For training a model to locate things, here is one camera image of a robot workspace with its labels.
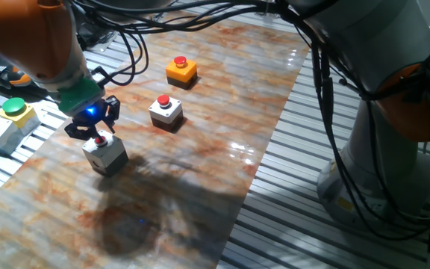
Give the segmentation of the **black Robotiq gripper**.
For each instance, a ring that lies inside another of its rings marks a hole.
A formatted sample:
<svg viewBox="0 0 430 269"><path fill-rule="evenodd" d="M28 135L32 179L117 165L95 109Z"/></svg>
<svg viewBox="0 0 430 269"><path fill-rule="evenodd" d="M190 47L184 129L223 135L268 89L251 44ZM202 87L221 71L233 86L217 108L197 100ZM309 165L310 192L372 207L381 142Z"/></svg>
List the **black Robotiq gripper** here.
<svg viewBox="0 0 430 269"><path fill-rule="evenodd" d="M119 119L120 101L115 96L109 96L96 101L94 104L84 108L73 117L72 123L64 128L71 137L79 140L89 140L99 137L96 125L100 122L106 124L114 134L115 122Z"/></svg>

